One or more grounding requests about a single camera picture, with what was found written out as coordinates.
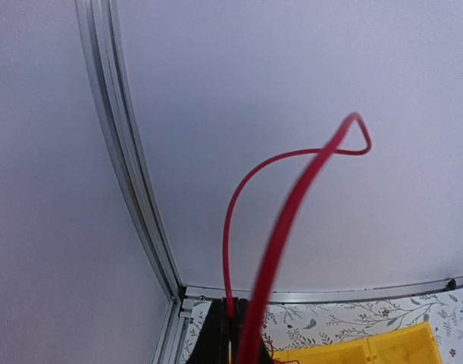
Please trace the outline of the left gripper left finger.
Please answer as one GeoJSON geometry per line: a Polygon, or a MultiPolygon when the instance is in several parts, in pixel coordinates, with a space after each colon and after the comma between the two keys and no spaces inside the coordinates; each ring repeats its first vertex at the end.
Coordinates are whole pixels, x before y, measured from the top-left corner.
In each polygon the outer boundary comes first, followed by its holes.
{"type": "Polygon", "coordinates": [[[212,300],[187,364],[225,364],[230,359],[231,318],[227,299],[212,300]]]}

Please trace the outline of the floral tablecloth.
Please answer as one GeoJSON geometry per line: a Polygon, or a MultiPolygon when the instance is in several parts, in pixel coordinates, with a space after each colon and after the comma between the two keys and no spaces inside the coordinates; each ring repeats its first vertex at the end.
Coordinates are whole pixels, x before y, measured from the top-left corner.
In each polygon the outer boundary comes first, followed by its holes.
{"type": "Polygon", "coordinates": [[[267,347],[339,344],[428,322],[444,363],[463,363],[463,288],[422,296],[328,304],[272,304],[262,322],[267,347]]]}

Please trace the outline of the left yellow bin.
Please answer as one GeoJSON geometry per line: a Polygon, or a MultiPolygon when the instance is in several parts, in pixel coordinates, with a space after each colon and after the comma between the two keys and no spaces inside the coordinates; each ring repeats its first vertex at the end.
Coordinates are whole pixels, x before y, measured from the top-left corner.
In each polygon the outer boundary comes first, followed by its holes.
{"type": "Polygon", "coordinates": [[[271,346],[270,355],[274,363],[367,364],[373,362],[366,340],[282,351],[277,351],[271,346]]]}

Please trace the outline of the yellow bin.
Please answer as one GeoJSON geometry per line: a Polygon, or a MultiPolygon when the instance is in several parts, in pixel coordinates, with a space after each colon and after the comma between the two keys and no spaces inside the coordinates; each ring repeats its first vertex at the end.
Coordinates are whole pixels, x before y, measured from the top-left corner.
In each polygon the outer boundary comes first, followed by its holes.
{"type": "Polygon", "coordinates": [[[373,362],[366,340],[282,351],[277,351],[271,346],[270,355],[274,363],[367,364],[373,362]]]}
{"type": "Polygon", "coordinates": [[[440,351],[428,322],[378,334],[367,339],[372,363],[442,364],[440,351]]]}

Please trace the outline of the middle yellow bin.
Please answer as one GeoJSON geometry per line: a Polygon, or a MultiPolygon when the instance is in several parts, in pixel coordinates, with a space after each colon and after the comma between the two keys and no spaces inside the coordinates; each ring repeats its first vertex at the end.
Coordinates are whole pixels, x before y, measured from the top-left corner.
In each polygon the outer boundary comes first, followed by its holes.
{"type": "Polygon", "coordinates": [[[428,322],[378,334],[367,339],[372,363],[442,364],[440,351],[428,322]]]}

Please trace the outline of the front aluminium frame rail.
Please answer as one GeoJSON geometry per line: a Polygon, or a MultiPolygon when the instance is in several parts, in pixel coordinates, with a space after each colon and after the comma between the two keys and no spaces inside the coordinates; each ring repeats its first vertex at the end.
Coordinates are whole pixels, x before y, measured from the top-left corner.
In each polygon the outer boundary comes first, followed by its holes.
{"type": "Polygon", "coordinates": [[[185,298],[181,303],[169,302],[151,364],[176,364],[180,362],[193,303],[194,300],[190,298],[185,298]]]}

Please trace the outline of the left aluminium post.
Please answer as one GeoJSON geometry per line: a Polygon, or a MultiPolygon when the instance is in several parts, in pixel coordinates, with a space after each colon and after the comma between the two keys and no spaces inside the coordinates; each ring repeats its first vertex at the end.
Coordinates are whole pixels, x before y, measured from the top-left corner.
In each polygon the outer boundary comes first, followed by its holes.
{"type": "Polygon", "coordinates": [[[166,295],[184,286],[152,190],[136,123],[115,1],[76,3],[83,53],[99,123],[140,243],[166,295]]]}

